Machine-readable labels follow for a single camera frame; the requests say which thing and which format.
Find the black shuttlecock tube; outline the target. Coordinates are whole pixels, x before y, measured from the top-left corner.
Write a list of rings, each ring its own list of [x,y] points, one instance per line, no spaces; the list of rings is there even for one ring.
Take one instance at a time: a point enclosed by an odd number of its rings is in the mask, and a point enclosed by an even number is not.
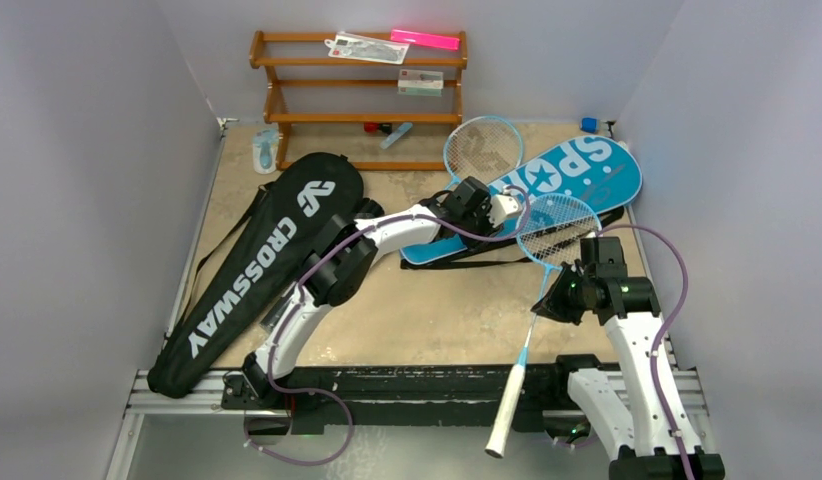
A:
[[[375,241],[364,236],[358,222],[383,213],[378,202],[365,198],[351,212],[329,217],[313,234],[294,279],[312,295],[311,305],[339,306],[357,293],[378,253]]]

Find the blue racket bag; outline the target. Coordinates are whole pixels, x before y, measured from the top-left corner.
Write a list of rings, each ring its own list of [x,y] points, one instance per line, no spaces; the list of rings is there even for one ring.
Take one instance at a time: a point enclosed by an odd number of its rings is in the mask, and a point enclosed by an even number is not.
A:
[[[576,197],[598,215],[629,204],[643,184],[642,169],[628,148],[602,135],[582,135],[564,141],[490,181],[499,193],[516,185],[530,199],[549,193]],[[514,239],[466,246],[457,236],[400,251],[400,267],[407,270],[435,270],[455,265],[482,253],[515,244]]]

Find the black Crossway racket bag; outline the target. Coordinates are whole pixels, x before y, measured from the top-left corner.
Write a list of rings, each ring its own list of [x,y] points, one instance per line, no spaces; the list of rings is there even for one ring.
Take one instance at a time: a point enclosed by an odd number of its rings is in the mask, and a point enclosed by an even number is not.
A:
[[[312,152],[261,185],[231,229],[236,240],[148,372],[149,389],[179,399],[293,281],[334,216],[364,199],[361,173],[344,155]]]

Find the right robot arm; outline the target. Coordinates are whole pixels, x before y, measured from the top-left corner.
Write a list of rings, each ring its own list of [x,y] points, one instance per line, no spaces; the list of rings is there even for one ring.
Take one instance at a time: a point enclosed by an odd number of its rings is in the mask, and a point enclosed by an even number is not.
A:
[[[617,354],[625,394],[610,388],[601,367],[579,367],[551,376],[551,399],[581,408],[605,447],[611,479],[725,478],[722,457],[703,446],[679,393],[652,281],[629,274],[616,237],[583,238],[578,253],[531,311],[573,325],[594,314]]]

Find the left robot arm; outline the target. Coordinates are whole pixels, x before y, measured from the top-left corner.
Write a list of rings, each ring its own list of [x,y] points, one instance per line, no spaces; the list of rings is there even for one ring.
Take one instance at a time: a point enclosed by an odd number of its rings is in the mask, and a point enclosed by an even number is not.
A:
[[[398,213],[333,216],[314,238],[291,286],[259,322],[267,338],[241,368],[247,397],[262,409],[282,402],[283,378],[292,373],[307,340],[333,308],[359,291],[383,256],[451,236],[465,243],[499,241],[504,224],[527,202],[521,187],[493,190],[468,177]]]

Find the light blue badminton racket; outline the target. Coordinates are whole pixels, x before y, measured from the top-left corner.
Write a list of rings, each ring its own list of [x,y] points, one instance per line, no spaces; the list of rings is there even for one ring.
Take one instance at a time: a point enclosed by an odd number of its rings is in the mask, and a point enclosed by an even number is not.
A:
[[[511,122],[493,115],[472,118],[459,125],[443,147],[450,174],[446,188],[468,177],[490,184],[516,169],[523,156],[523,138]]]

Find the light blue strip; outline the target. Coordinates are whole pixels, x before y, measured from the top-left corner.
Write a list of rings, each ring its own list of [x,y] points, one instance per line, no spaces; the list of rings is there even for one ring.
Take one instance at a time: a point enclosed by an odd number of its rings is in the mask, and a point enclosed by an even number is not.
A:
[[[394,143],[396,143],[400,138],[406,135],[411,129],[413,128],[412,122],[403,122],[398,127],[394,127],[392,124],[383,123],[379,125],[379,130],[383,131],[387,134],[386,138],[382,140],[379,144],[379,147],[382,150],[386,150],[390,148]]]

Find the red black small object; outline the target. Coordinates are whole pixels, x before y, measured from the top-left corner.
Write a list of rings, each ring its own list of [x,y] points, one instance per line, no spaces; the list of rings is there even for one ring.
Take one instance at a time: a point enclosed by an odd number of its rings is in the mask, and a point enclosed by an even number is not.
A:
[[[374,134],[380,132],[385,135],[390,135],[393,132],[393,124],[390,122],[365,122],[363,129],[366,133]]]

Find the white green box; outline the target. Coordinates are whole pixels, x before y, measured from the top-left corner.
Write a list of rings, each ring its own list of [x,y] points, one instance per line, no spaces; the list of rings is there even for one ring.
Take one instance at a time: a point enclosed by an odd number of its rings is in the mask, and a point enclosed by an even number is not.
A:
[[[401,95],[441,97],[444,85],[444,74],[440,71],[401,69],[397,79]]]

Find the small blue cube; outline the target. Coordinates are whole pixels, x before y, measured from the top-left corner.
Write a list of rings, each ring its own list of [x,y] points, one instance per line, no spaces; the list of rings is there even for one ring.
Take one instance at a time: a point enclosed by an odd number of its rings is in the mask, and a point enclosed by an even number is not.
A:
[[[599,130],[599,121],[594,117],[583,117],[580,120],[580,130],[589,134],[596,134]]]

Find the wooden shelf rack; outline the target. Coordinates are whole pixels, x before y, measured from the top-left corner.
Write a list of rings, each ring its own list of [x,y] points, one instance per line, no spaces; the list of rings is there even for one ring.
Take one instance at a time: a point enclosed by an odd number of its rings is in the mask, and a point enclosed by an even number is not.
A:
[[[330,44],[332,32],[256,31],[249,64],[266,75],[263,120],[276,125],[280,134],[275,167],[284,170],[292,165],[287,154],[296,125],[355,124],[368,132],[405,122],[458,127],[464,120],[467,34],[441,36],[451,42],[450,48],[413,41],[403,62],[387,64],[341,57],[339,48]],[[410,70],[442,73],[443,97],[400,94],[399,76]]]

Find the pink bar on shelf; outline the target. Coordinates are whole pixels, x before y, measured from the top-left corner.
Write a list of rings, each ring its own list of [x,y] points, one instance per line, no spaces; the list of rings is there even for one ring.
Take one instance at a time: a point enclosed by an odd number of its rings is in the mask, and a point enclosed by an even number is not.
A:
[[[461,40],[458,36],[441,35],[404,29],[392,29],[390,40],[397,43],[434,48],[446,51],[457,51]]]

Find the white blister package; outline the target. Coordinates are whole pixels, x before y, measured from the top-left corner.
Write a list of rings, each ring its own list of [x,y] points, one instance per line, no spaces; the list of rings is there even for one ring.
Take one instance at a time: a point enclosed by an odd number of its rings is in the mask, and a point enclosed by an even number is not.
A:
[[[401,65],[410,50],[410,44],[381,40],[346,32],[338,32],[325,39],[328,56],[335,59],[370,63]]]

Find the light blue packaged item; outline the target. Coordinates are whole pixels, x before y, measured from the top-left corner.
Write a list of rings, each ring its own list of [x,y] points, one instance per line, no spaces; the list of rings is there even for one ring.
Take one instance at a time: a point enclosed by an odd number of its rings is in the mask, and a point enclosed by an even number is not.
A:
[[[276,171],[279,141],[277,128],[260,130],[252,137],[253,168],[258,174],[267,175]]]

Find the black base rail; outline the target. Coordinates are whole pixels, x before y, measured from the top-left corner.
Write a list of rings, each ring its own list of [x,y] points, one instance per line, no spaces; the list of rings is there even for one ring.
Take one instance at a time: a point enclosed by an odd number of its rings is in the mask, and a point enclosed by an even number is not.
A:
[[[563,355],[553,363],[527,368],[513,427],[520,433],[564,435],[586,416],[566,391],[566,376],[579,367],[596,367],[623,404],[629,402],[623,376],[614,363],[588,355]],[[295,434],[321,434],[346,422],[333,400],[310,394],[333,392],[357,426],[489,427],[506,377],[505,364],[298,367],[284,380],[294,394],[255,394],[238,370],[214,369],[186,396],[168,398],[136,375],[127,411],[145,415],[241,415],[289,422]]]

